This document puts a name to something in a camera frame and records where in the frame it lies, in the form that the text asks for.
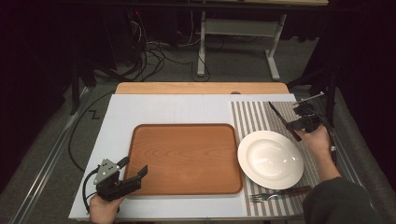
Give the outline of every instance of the human hand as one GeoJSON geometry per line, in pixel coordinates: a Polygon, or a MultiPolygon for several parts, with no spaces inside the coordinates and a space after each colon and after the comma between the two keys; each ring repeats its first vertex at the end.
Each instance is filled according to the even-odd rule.
{"type": "Polygon", "coordinates": [[[97,224],[112,224],[117,211],[126,196],[108,202],[95,194],[90,199],[90,221],[97,224]]]}
{"type": "Polygon", "coordinates": [[[316,157],[330,157],[330,139],[326,128],[319,125],[312,133],[295,131],[303,140],[304,147],[316,157]]]}
{"type": "Polygon", "coordinates": [[[304,131],[296,131],[296,133],[300,135],[304,147],[314,157],[320,182],[341,176],[332,162],[330,138],[326,127],[320,125],[312,133],[304,131]]]}

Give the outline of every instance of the white tabletop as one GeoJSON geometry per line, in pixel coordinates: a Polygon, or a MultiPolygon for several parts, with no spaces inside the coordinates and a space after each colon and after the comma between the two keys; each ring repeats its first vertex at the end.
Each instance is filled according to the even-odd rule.
{"type": "MultiPolygon", "coordinates": [[[[118,162],[128,156],[134,128],[149,123],[228,123],[233,125],[231,101],[294,102],[292,94],[115,94],[111,97],[84,177],[103,158],[118,162]]],[[[94,176],[87,195],[95,192],[94,176]]],[[[82,201],[82,182],[69,218],[89,218],[82,201]]],[[[243,193],[231,195],[135,196],[124,200],[118,219],[230,219],[245,218],[243,193]]]]}

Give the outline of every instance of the cable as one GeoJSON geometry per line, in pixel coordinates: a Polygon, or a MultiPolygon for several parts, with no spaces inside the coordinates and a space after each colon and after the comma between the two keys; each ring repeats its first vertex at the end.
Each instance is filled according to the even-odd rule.
{"type": "Polygon", "coordinates": [[[82,201],[84,202],[85,209],[87,209],[87,212],[88,212],[88,213],[90,213],[90,206],[88,205],[88,202],[87,202],[88,197],[86,196],[86,192],[85,192],[85,191],[86,191],[86,188],[87,188],[88,180],[91,178],[92,175],[98,173],[99,167],[100,167],[100,166],[98,165],[98,167],[97,167],[96,169],[92,170],[92,171],[85,177],[85,179],[84,179],[84,184],[82,185],[82,201]]]}
{"type": "Polygon", "coordinates": [[[84,117],[85,113],[87,113],[87,111],[91,108],[91,106],[93,106],[96,102],[98,102],[99,100],[105,98],[107,95],[114,93],[114,91],[110,91],[108,93],[106,93],[105,95],[99,97],[98,99],[96,99],[95,101],[93,101],[85,110],[84,112],[82,112],[81,116],[78,118],[76,125],[73,128],[73,131],[70,134],[70,138],[69,138],[69,143],[67,146],[67,151],[69,153],[69,157],[70,160],[76,165],[76,167],[81,171],[84,172],[85,170],[83,168],[81,168],[81,166],[78,165],[78,163],[76,162],[76,160],[74,159],[73,155],[72,155],[72,150],[71,150],[71,143],[72,143],[72,139],[74,136],[74,133],[76,132],[77,126],[79,124],[79,122],[81,121],[81,119],[84,117]]]}

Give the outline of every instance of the orange tray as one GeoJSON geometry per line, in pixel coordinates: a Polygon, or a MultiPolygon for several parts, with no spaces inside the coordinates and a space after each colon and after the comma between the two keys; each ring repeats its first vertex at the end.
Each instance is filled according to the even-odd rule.
{"type": "Polygon", "coordinates": [[[131,195],[233,194],[242,189],[233,126],[142,124],[134,129],[124,178],[148,165],[131,195]]]}

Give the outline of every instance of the wooden board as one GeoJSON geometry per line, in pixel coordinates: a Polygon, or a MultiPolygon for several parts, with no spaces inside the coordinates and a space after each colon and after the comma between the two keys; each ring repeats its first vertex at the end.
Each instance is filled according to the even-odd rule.
{"type": "Polygon", "coordinates": [[[142,124],[134,129],[124,179],[147,164],[142,189],[131,195],[237,193],[236,150],[229,124],[142,124]]]}
{"type": "Polygon", "coordinates": [[[116,94],[284,94],[281,82],[122,82],[116,94]]]}

